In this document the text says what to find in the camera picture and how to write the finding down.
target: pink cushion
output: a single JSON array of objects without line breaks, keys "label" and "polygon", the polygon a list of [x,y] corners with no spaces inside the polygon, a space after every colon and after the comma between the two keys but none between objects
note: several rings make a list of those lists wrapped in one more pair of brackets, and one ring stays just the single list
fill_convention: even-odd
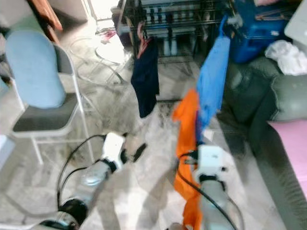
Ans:
[{"label": "pink cushion", "polygon": [[307,120],[269,122],[269,124],[278,132],[307,199]]}]

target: white plastic bag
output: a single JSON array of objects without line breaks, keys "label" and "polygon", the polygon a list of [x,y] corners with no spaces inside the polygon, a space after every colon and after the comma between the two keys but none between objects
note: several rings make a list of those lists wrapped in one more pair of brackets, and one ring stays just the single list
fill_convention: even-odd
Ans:
[{"label": "white plastic bag", "polygon": [[285,75],[307,74],[307,57],[290,42],[279,40],[265,50],[265,56],[277,61],[278,67]]}]

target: blue container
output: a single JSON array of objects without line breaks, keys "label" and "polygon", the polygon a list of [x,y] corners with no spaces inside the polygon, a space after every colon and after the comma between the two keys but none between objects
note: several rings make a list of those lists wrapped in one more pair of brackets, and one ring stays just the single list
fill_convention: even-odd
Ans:
[{"label": "blue container", "polygon": [[256,15],[287,7],[284,2],[270,6],[256,7],[253,0],[235,0],[235,8],[243,20],[243,26],[235,29],[230,26],[227,34],[231,38],[230,58],[236,63],[244,63],[255,58],[269,44],[286,39],[284,28],[288,20],[258,21]]}]

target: hanging cloth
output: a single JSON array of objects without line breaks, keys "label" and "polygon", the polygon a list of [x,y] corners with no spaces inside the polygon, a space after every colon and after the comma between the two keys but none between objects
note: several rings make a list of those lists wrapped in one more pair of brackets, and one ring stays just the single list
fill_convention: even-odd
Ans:
[{"label": "hanging cloth", "polygon": [[157,103],[159,94],[158,44],[153,37],[145,39],[142,33],[144,23],[138,25],[138,37],[141,40],[137,59],[134,61],[131,84],[139,103],[140,118],[148,116]]},{"label": "hanging cloth", "polygon": [[201,67],[200,77],[196,85],[200,98],[200,110],[196,125],[197,141],[201,141],[201,132],[208,126],[212,116],[222,106],[230,47],[230,39],[223,33],[226,20],[227,16],[224,16],[219,27],[219,36]]},{"label": "hanging cloth", "polygon": [[[177,157],[196,149],[195,122],[199,108],[199,97],[195,89],[190,90],[173,113],[173,121],[180,121],[180,131],[176,149]],[[178,170],[188,181],[199,186],[193,179],[191,165],[185,164],[187,157],[181,157]],[[198,192],[184,182],[176,173],[174,188],[186,199],[183,212],[183,224],[190,225],[194,230],[200,229],[202,214],[199,209],[200,195]]]}]

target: orange cloth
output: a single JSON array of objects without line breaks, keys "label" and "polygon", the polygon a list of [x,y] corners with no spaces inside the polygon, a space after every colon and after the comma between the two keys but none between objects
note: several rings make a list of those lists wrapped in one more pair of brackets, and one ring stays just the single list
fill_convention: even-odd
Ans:
[{"label": "orange cloth", "polygon": [[[179,158],[182,154],[188,153],[190,150],[196,149],[196,114],[199,108],[199,97],[197,92],[193,89],[190,90],[185,98],[181,101],[178,107],[173,113],[173,121],[180,121],[180,131],[177,143],[176,154]],[[191,165],[184,164],[184,160],[187,157],[182,157],[179,162],[178,170],[183,177],[192,182],[196,186],[199,186],[193,179]],[[194,230],[200,229],[202,214],[199,208],[199,193],[193,189],[190,185],[185,183],[176,174],[174,181],[174,188],[178,191],[182,197],[187,201],[183,213],[183,224],[191,225]]]}]

